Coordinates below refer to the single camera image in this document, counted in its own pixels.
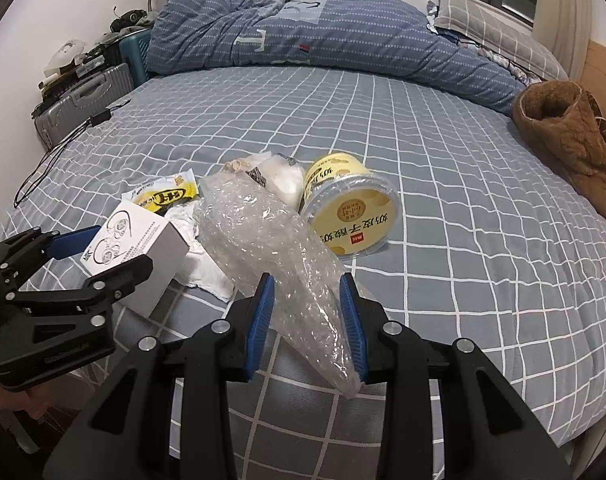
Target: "white box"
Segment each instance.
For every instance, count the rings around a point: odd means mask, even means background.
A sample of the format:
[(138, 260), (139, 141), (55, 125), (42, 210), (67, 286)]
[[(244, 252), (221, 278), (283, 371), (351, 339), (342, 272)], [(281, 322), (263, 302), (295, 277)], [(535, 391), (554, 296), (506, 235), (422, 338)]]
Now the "white box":
[(187, 251), (187, 243), (168, 220), (124, 200), (83, 252), (81, 263), (95, 275), (139, 254), (147, 254), (154, 265), (152, 274), (121, 300), (147, 317), (181, 267)]

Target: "yellow snack package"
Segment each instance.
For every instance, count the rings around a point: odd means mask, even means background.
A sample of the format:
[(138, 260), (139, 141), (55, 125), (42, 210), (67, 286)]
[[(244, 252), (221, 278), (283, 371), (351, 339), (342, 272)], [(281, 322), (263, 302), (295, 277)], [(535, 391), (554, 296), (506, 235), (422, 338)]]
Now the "yellow snack package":
[(142, 208), (163, 216), (173, 205), (188, 202), (199, 196), (199, 188), (192, 170), (182, 171), (172, 176), (164, 176), (122, 193), (121, 200), (127, 200)]

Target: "human hand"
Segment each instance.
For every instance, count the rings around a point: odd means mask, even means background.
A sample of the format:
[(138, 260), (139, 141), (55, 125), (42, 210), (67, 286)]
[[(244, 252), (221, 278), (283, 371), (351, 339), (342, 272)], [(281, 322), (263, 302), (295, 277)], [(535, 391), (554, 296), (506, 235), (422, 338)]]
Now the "human hand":
[(24, 410), (34, 420), (45, 415), (48, 409), (48, 386), (46, 383), (28, 388), (23, 392), (8, 392), (0, 385), (0, 410), (19, 412)]

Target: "suitcase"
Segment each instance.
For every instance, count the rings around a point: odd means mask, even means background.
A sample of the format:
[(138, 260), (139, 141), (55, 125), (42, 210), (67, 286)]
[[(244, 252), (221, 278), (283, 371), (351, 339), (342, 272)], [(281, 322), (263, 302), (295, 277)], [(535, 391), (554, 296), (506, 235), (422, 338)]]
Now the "suitcase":
[(132, 76), (134, 88), (141, 86), (152, 77), (152, 74), (148, 72), (148, 66), (145, 61), (151, 36), (152, 29), (146, 28), (145, 30), (131, 32), (118, 41), (121, 59), (130, 67), (130, 75)]
[(121, 63), (81, 80), (36, 117), (34, 126), (49, 150), (79, 124), (132, 90), (134, 85), (128, 64)]

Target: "white plastic bag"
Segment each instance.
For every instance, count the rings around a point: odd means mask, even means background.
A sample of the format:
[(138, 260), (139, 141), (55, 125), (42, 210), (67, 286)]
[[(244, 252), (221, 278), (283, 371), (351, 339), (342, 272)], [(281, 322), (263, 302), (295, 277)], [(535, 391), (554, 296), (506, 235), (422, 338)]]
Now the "white plastic bag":
[(272, 155), (272, 152), (255, 153), (227, 162), (223, 169), (245, 171), (257, 184), (299, 210), (305, 171), (291, 156), (282, 153)]
[(199, 186), (194, 215), (205, 250), (246, 296), (263, 272), (272, 274), (273, 328), (330, 384), (355, 396), (361, 382), (337, 300), (346, 272), (339, 258), (294, 209), (245, 173), (221, 171)]

